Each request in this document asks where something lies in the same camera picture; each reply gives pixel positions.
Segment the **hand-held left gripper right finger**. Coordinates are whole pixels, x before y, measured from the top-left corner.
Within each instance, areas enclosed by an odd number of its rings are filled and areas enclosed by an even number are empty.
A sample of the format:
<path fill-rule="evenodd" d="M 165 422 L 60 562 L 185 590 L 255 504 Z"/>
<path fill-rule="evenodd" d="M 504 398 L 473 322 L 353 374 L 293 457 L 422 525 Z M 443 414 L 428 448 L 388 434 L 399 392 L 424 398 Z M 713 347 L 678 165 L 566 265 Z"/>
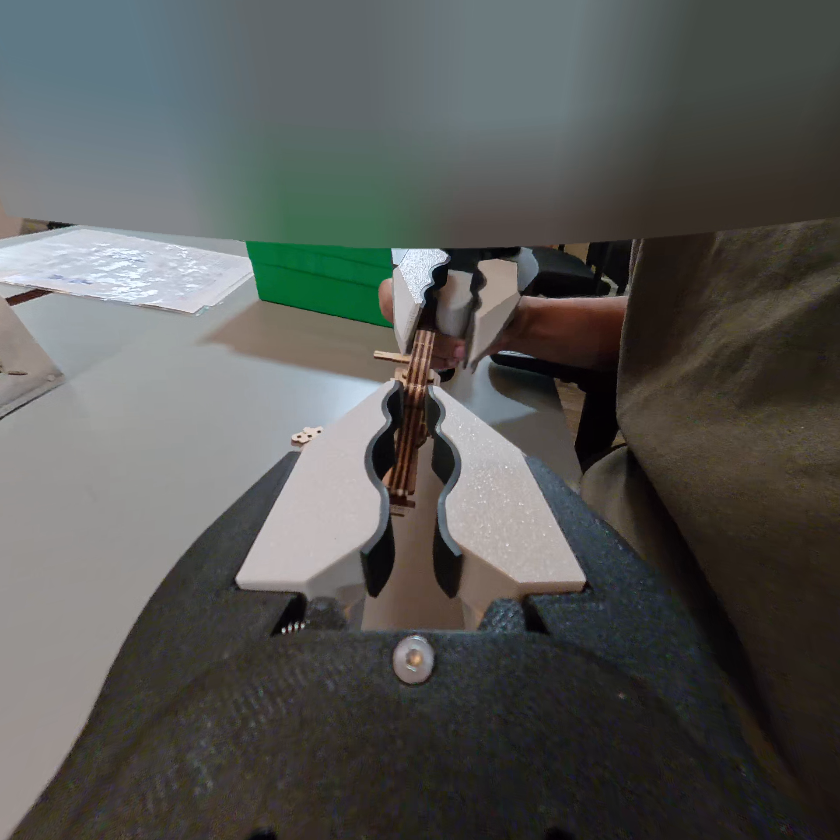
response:
<path fill-rule="evenodd" d="M 427 390 L 438 586 L 477 630 L 490 605 L 581 593 L 586 577 L 525 455 L 441 387 Z"/>

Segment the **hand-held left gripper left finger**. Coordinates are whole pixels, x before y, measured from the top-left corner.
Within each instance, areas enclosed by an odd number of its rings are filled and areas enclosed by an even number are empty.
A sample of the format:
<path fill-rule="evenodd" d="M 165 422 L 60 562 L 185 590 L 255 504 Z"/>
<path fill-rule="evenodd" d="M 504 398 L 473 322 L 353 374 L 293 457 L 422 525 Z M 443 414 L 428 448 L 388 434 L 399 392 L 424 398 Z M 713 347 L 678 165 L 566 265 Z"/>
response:
<path fill-rule="evenodd" d="M 362 628 L 395 564 L 384 477 L 402 414 L 403 387 L 387 382 L 303 447 L 236 575 L 241 590 L 332 598 Z"/>

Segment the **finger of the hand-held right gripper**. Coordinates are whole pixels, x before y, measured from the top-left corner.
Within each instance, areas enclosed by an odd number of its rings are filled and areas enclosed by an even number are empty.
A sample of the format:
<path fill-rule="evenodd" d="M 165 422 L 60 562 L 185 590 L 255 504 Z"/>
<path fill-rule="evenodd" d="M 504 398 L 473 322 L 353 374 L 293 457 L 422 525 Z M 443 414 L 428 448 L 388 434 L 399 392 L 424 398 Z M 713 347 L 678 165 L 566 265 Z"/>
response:
<path fill-rule="evenodd" d="M 429 295 L 447 278 L 450 254 L 440 248 L 392 249 L 393 328 L 400 351 L 410 354 Z"/>
<path fill-rule="evenodd" d="M 522 298 L 518 265 L 479 262 L 470 285 L 472 310 L 466 338 L 466 369 L 473 372 L 513 317 Z"/>

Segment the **layered wooden puzzle model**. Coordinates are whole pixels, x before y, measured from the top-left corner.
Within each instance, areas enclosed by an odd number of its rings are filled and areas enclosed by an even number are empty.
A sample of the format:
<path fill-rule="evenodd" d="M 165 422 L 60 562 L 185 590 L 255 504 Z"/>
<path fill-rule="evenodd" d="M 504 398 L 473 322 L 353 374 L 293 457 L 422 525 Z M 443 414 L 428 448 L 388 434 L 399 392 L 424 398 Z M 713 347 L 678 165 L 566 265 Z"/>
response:
<path fill-rule="evenodd" d="M 427 388 L 435 382 L 431 368 L 434 349 L 433 330 L 418 330 L 410 355 L 377 350 L 373 353 L 379 361 L 401 364 L 394 378 L 403 386 L 402 418 L 394 435 L 395 463 L 385 474 L 383 482 L 388 489 L 391 514 L 404 517 L 415 508 L 413 495 L 416 488 L 417 452 L 427 438 L 425 406 Z"/>

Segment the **person's right forearm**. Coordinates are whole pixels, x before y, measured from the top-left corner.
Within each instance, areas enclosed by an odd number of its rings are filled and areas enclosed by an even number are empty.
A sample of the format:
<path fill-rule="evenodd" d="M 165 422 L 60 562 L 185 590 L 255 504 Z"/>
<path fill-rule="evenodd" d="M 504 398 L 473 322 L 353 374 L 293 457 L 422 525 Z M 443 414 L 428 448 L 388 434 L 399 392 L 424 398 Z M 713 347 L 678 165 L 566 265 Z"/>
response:
<path fill-rule="evenodd" d="M 615 371 L 627 301 L 627 297 L 524 297 L 500 346 L 554 364 Z"/>

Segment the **grey desk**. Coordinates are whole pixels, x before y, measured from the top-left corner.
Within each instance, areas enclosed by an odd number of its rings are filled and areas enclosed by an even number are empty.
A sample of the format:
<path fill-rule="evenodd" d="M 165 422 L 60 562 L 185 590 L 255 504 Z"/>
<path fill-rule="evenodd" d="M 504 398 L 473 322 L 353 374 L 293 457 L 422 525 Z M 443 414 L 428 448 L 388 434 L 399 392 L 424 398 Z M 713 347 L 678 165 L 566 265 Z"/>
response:
<path fill-rule="evenodd" d="M 393 330 L 258 299 L 13 311 L 65 375 L 2 419 L 1 834 L 51 780 L 145 604 L 291 449 L 373 393 Z"/>

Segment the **person's right hand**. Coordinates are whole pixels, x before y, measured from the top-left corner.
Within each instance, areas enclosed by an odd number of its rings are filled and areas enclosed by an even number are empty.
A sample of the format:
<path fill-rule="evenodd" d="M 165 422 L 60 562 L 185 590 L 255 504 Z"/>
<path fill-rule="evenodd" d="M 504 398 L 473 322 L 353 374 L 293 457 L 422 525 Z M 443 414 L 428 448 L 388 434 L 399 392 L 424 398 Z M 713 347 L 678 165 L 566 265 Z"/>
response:
<path fill-rule="evenodd" d="M 377 295 L 381 315 L 390 324 L 393 324 L 394 319 L 392 293 L 392 278 L 384 278 L 378 287 Z M 429 369 L 440 374 L 444 381 L 446 372 L 456 369 L 465 354 L 466 342 L 463 339 L 436 332 Z"/>

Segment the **green plastic bin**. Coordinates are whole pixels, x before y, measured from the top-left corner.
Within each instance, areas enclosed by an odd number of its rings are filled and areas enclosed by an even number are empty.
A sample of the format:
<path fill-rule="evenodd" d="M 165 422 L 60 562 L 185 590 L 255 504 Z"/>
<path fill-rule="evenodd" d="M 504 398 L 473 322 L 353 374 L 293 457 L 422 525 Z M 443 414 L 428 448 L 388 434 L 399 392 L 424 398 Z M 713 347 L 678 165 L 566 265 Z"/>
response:
<path fill-rule="evenodd" d="M 389 248 L 245 243 L 261 301 L 389 327 L 378 288 L 392 275 Z"/>

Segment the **paper sheet in plastic sleeve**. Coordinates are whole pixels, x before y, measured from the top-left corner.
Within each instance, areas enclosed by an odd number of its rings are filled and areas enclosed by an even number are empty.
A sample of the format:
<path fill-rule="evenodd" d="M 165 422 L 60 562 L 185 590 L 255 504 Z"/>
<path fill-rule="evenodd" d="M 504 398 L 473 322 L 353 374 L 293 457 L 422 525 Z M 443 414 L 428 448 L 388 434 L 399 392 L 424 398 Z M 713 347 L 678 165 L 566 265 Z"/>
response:
<path fill-rule="evenodd" d="M 77 298 L 197 314 L 251 278 L 249 259 L 87 228 L 1 250 L 1 279 Z"/>

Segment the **puzzle instruction booklet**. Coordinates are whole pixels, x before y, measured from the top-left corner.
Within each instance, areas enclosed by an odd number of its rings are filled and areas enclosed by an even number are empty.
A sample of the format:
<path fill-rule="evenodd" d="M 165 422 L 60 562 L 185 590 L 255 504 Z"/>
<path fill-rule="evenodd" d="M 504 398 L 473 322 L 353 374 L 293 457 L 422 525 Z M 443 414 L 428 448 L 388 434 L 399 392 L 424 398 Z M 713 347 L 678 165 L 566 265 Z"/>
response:
<path fill-rule="evenodd" d="M 1 300 L 1 417 L 62 385 L 64 374 Z"/>

